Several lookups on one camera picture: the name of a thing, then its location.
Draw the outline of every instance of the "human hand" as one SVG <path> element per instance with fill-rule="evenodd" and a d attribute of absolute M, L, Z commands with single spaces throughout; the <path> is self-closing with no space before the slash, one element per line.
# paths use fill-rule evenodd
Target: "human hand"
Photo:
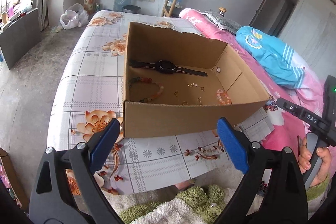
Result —
<path fill-rule="evenodd" d="M 299 167 L 301 170 L 301 173 L 306 172 L 307 170 L 310 169 L 310 163 L 309 160 L 311 158 L 311 153 L 306 147 L 307 145 L 307 137 L 305 137 L 302 140 L 302 145 L 300 146 L 300 155 L 299 155 Z M 319 147 L 316 150 L 317 155 L 322 159 L 322 164 L 321 167 L 314 178 L 313 182 L 311 183 L 311 187 L 318 185 L 319 183 L 323 182 L 329 172 L 330 164 L 331 164 L 331 154 L 330 151 L 327 147 Z"/>

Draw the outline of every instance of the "smartwatch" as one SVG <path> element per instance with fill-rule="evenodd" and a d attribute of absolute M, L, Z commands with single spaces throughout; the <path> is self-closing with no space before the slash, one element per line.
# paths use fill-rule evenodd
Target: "smartwatch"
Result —
<path fill-rule="evenodd" d="M 129 65 L 133 68 L 155 69 L 160 73 L 166 73 L 166 74 L 173 74 L 175 72 L 180 72 L 180 73 L 186 73 L 189 75 L 198 75 L 198 76 L 204 76 L 204 77 L 208 76 L 206 72 L 177 67 L 174 65 L 173 62 L 170 62 L 167 60 L 160 60 L 155 63 L 129 60 Z"/>

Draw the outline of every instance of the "black watch strap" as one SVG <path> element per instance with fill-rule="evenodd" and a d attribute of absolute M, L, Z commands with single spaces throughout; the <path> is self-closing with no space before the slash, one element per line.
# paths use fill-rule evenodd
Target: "black watch strap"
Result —
<path fill-rule="evenodd" d="M 176 67 L 176 68 L 177 68 L 176 72 L 182 72 L 182 73 L 186 73 L 186 74 L 189 74 L 189 75 L 198 75 L 198 76 L 204 76 L 204 77 L 208 76 L 208 74 L 206 72 L 203 72 L 203 71 L 181 68 L 181 67 Z"/>
<path fill-rule="evenodd" d="M 140 62 L 135 60 L 129 60 L 129 65 L 133 68 L 156 69 L 155 63 Z"/>
<path fill-rule="evenodd" d="M 135 61 L 135 60 L 129 60 L 129 65 L 133 68 L 156 69 L 155 63 L 140 62 L 140 61 Z M 176 67 L 175 72 L 181 72 L 181 73 L 186 73 L 189 75 L 198 75 L 198 76 L 204 76 L 204 77 L 208 76 L 206 72 L 182 68 L 182 67 Z"/>

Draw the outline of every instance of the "watch face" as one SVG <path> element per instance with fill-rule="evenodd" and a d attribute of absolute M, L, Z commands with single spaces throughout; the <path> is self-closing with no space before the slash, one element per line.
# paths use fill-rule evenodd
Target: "watch face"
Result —
<path fill-rule="evenodd" d="M 174 63 L 165 60 L 160 61 L 160 67 L 162 67 L 163 69 L 175 70 Z"/>

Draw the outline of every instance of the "beaded bracelet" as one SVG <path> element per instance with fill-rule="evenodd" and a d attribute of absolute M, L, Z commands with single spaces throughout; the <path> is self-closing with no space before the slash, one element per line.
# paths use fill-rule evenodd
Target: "beaded bracelet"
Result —
<path fill-rule="evenodd" d="M 145 78 L 143 78 L 143 77 L 132 78 L 129 81 L 129 88 L 131 88 L 132 85 L 136 82 L 143 82 L 143 83 L 149 83 L 149 84 L 152 83 L 152 84 L 158 85 L 158 87 L 160 88 L 160 90 L 156 94 L 150 96 L 149 98 L 143 98 L 142 100 L 139 101 L 140 103 L 148 103 L 148 102 L 158 98 L 163 93 L 162 83 L 153 82 L 152 78 L 147 78 L 147 77 L 145 77 Z"/>
<path fill-rule="evenodd" d="M 222 104 L 222 105 L 231 105 L 231 99 L 230 97 L 227 95 L 227 93 L 224 90 L 217 90 L 217 100 Z"/>

